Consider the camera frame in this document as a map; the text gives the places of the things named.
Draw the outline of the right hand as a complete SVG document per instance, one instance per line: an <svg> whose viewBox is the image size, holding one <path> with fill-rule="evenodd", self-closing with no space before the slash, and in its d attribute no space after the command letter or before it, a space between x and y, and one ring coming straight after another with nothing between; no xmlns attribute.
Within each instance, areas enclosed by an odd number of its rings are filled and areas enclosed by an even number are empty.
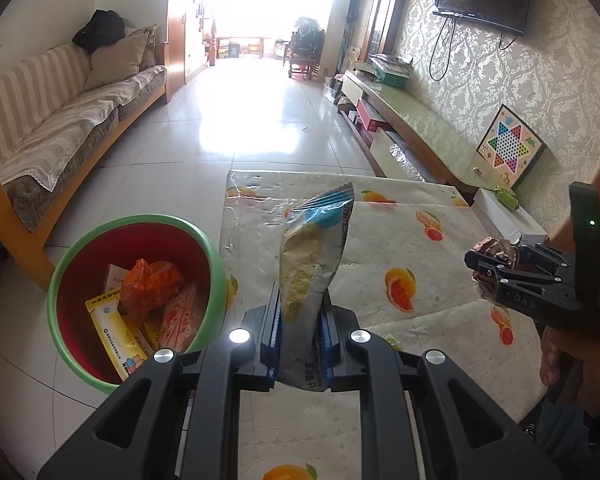
<svg viewBox="0 0 600 480"><path fill-rule="evenodd" d="M591 416L600 415L600 339L587 334L547 327L541 342L540 378L547 388L562 380L565 358L573 358L567 372L569 399Z"/></svg>

